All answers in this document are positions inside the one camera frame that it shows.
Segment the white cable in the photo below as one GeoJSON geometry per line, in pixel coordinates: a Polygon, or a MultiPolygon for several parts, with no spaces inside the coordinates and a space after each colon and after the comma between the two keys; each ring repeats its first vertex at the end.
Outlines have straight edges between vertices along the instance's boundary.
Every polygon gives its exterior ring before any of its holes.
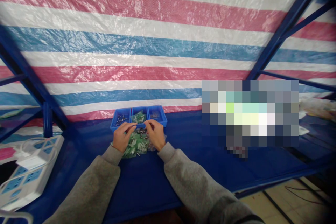
{"type": "Polygon", "coordinates": [[[26,219],[28,224],[33,224],[33,216],[27,212],[8,212],[0,209],[0,216],[5,217],[3,223],[6,223],[9,218],[23,218],[26,219]]]}
{"type": "MultiPolygon", "coordinates": [[[[30,140],[34,140],[34,139],[41,139],[42,137],[40,137],[40,138],[30,138],[30,139],[27,139],[25,142],[28,142],[28,141],[30,141],[30,140]]],[[[12,181],[12,180],[14,180],[14,179],[17,179],[17,178],[19,178],[19,177],[25,177],[27,174],[30,174],[30,173],[32,173],[32,172],[34,172],[34,171],[36,171],[36,170],[39,170],[39,169],[41,169],[41,168],[43,168],[44,166],[46,166],[47,164],[49,164],[51,161],[53,161],[55,158],[56,158],[56,156],[57,156],[57,149],[56,149],[56,147],[55,147],[55,145],[54,145],[54,143],[52,142],[52,141],[50,141],[50,143],[51,143],[51,145],[52,145],[52,147],[53,147],[53,156],[52,156],[52,158],[48,161],[48,162],[46,162],[45,164],[43,164],[43,165],[41,165],[41,166],[39,166],[39,167],[36,167],[36,168],[34,168],[34,169],[32,169],[32,170],[28,170],[28,171],[26,171],[25,173],[23,173],[23,174],[20,174],[20,175],[18,175],[18,176],[15,176],[15,177],[13,177],[13,178],[11,178],[11,179],[8,179],[8,180],[6,180],[5,182],[3,182],[1,185],[0,185],[0,191],[2,190],[2,187],[6,184],[6,183],[8,183],[9,181],[12,181]]]]}
{"type": "Polygon", "coordinates": [[[46,141],[48,138],[45,138],[45,137],[37,137],[37,138],[29,138],[27,139],[26,141],[24,141],[21,145],[20,145],[20,151],[22,152],[23,151],[23,146],[29,142],[29,141],[32,141],[32,140],[37,140],[37,139],[41,139],[40,141],[44,140],[46,141]]]}

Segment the red white blue striped tarp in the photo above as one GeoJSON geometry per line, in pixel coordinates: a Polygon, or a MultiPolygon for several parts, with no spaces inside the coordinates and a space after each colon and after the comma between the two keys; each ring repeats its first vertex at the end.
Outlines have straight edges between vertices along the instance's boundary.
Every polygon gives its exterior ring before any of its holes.
{"type": "MultiPolygon", "coordinates": [[[[143,105],[200,109],[201,80],[245,79],[293,1],[0,0],[0,18],[79,121],[143,105]]],[[[302,19],[322,5],[314,0],[302,19]]],[[[335,85],[335,42],[331,10],[288,38],[267,70],[335,85]]],[[[10,75],[1,62],[0,77],[10,75]]],[[[323,92],[300,87],[301,96],[323,92]]],[[[20,83],[0,93],[0,109],[37,106],[20,83]]]]}

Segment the pixelated blur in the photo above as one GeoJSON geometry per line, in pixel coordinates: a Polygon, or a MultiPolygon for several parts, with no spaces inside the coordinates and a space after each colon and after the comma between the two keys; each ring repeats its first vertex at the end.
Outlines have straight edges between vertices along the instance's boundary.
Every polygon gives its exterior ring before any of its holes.
{"type": "Polygon", "coordinates": [[[242,158],[248,147],[298,146],[299,81],[203,80],[202,141],[242,158]]]}

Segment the floor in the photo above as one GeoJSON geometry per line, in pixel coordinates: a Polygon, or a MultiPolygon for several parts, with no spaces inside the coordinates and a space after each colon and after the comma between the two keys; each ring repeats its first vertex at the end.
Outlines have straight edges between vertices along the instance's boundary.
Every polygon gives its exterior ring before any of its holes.
{"type": "MultiPolygon", "coordinates": [[[[319,190],[318,187],[316,187],[306,178],[301,178],[301,180],[314,190],[319,190]]],[[[323,223],[323,218],[328,213],[328,208],[322,204],[322,201],[320,201],[314,194],[307,190],[295,190],[288,188],[300,197],[309,201],[318,202],[320,204],[311,203],[300,199],[299,197],[289,192],[285,186],[305,189],[305,187],[298,181],[291,180],[284,184],[267,189],[266,192],[295,224],[323,223]]],[[[331,201],[331,199],[325,193],[321,191],[317,192],[328,201],[331,201]]],[[[258,216],[260,216],[266,224],[289,223],[262,192],[258,192],[254,195],[242,198],[241,201],[249,205],[250,208],[258,216]]]]}
{"type": "MultiPolygon", "coordinates": [[[[316,190],[322,197],[331,202],[325,193],[311,183],[308,179],[302,177],[301,180],[316,190]]],[[[271,198],[278,204],[278,206],[287,214],[287,216],[294,222],[294,224],[319,224],[324,223],[324,218],[328,213],[328,208],[319,200],[314,194],[307,190],[297,180],[290,180],[284,184],[267,189],[266,192],[271,198]],[[298,196],[316,203],[311,203],[303,199],[298,198],[286,187],[298,196]]],[[[242,202],[249,205],[250,208],[257,214],[266,224],[288,224],[289,222],[281,215],[281,213],[275,208],[275,206],[268,200],[268,198],[262,193],[258,192],[254,195],[241,199],[242,202]]],[[[142,224],[142,223],[167,223],[167,224],[189,224],[194,223],[195,220],[190,216],[189,211],[186,211],[184,207],[177,209],[170,209],[160,213],[139,217],[120,224],[142,224]]]]}

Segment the left hand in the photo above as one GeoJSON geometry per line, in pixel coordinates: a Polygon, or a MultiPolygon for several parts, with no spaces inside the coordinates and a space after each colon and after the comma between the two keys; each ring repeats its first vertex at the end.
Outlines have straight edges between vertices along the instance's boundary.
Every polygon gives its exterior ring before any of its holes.
{"type": "Polygon", "coordinates": [[[124,153],[128,141],[130,140],[130,136],[133,133],[133,131],[136,129],[136,123],[128,123],[128,122],[123,122],[118,129],[115,130],[114,132],[114,137],[113,137],[113,147],[116,148],[118,151],[124,153]]]}

